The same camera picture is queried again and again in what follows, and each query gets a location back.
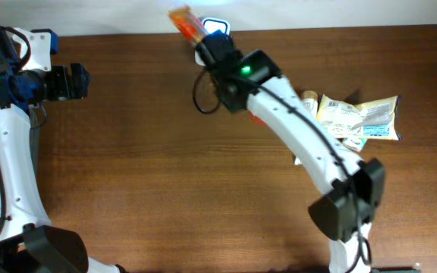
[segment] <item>green led light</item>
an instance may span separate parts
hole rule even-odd
[[[242,71],[242,74],[249,74],[252,71],[252,69],[250,68],[249,65],[246,65],[241,69],[241,71]]]

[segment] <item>snack package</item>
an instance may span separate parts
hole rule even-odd
[[[318,94],[315,91],[304,91],[301,93],[301,100],[304,108],[316,119],[318,114]]]
[[[323,95],[316,120],[336,138],[401,140],[394,128],[399,96],[350,105]]]
[[[367,142],[366,138],[359,138],[359,137],[348,137],[344,139],[341,144],[343,144],[345,147],[354,150],[355,152],[362,152],[363,147],[365,147],[365,144]]]

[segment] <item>crumpled packet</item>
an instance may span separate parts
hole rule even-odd
[[[316,120],[336,138],[401,140],[394,128],[399,96],[350,105],[323,95]]]
[[[355,152],[362,152],[363,147],[365,147],[365,144],[367,142],[366,138],[360,138],[360,137],[348,137],[344,139],[341,144],[343,144],[345,147],[354,150]]]

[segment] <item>wooden table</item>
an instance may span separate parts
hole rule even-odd
[[[299,89],[368,102],[402,95],[402,141],[363,157],[388,176],[371,233],[375,267],[437,272],[437,26],[233,33]],[[178,34],[61,38],[53,64],[81,62],[89,97],[48,103],[38,183],[53,224],[129,271],[268,271],[327,265],[307,206],[319,198],[291,153],[246,112],[201,115],[199,68]]]

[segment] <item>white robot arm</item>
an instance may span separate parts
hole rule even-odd
[[[370,272],[367,237],[383,194],[382,164],[376,159],[364,163],[328,135],[264,52],[244,57],[229,35],[207,33],[187,8],[172,11],[169,16],[195,45],[215,84],[219,103],[231,112],[248,110],[264,121],[303,162],[324,195],[310,206],[309,213],[330,239],[330,272]],[[193,94],[202,76],[197,78]],[[217,109],[204,111],[193,99],[203,114]]]
[[[21,43],[19,58],[13,42]],[[87,256],[78,234],[52,227],[36,186],[30,154],[30,108],[82,99],[90,81],[81,64],[51,66],[58,37],[51,30],[0,27],[0,272],[122,273]],[[20,244],[26,249],[18,251]]]

